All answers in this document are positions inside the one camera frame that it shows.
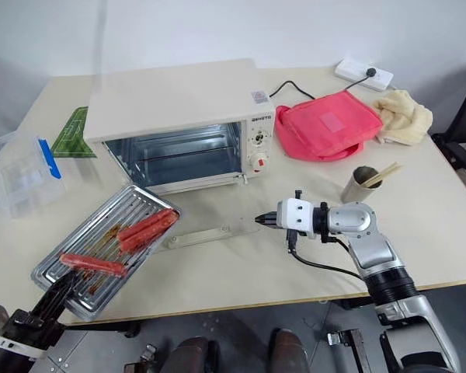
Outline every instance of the power strip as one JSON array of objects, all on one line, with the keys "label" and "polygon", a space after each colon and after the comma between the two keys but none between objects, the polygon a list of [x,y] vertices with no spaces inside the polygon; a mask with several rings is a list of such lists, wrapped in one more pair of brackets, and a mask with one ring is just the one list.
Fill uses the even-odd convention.
[{"label": "power strip", "polygon": [[[344,78],[350,82],[357,82],[363,78],[366,78],[366,70],[368,68],[375,68],[363,62],[346,59],[338,64],[335,69],[335,75],[340,78]],[[391,80],[394,78],[394,75],[391,72],[376,69],[376,75],[372,78],[366,79],[364,82],[360,83],[364,87],[375,89],[379,92],[386,90]]]}]

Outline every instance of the metal cup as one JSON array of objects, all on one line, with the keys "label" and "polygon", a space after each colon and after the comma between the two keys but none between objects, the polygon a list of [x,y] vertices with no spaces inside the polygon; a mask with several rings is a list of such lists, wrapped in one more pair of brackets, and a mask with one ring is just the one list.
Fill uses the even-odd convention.
[{"label": "metal cup", "polygon": [[378,171],[376,169],[368,166],[361,166],[354,169],[349,182],[342,192],[342,202],[348,204],[349,202],[362,202],[365,200],[382,182],[375,183],[369,188],[361,186],[361,183],[364,183],[377,173]]}]

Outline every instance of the baking tray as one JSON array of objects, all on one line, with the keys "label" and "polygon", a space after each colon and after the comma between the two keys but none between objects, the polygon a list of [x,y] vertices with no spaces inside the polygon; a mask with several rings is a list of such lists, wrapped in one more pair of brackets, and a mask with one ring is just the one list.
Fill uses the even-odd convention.
[{"label": "baking tray", "polygon": [[181,216],[181,211],[176,206],[153,193],[136,185],[127,186],[111,197],[42,260],[31,273],[31,278],[46,291],[70,270],[59,261],[62,253],[88,255],[125,263],[127,268],[125,277],[94,271],[85,271],[80,276],[74,294],[67,300],[65,306],[84,321],[94,320],[133,273],[157,249],[176,223],[157,241],[133,255],[120,255],[117,232],[164,208],[173,208]]}]

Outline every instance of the oven control knob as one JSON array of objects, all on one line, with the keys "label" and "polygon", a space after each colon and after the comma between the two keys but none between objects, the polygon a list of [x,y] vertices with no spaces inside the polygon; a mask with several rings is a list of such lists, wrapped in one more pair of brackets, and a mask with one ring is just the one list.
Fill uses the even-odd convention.
[{"label": "oven control knob", "polygon": [[254,173],[261,173],[267,169],[267,156],[264,153],[257,153],[250,158],[250,163],[254,169]]}]

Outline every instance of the green mat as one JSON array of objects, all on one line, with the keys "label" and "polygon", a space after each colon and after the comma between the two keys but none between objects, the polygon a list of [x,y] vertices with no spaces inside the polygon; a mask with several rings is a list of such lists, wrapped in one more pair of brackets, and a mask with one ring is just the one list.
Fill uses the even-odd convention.
[{"label": "green mat", "polygon": [[83,140],[88,107],[79,107],[62,128],[61,133],[52,145],[55,158],[96,158],[92,149]]}]

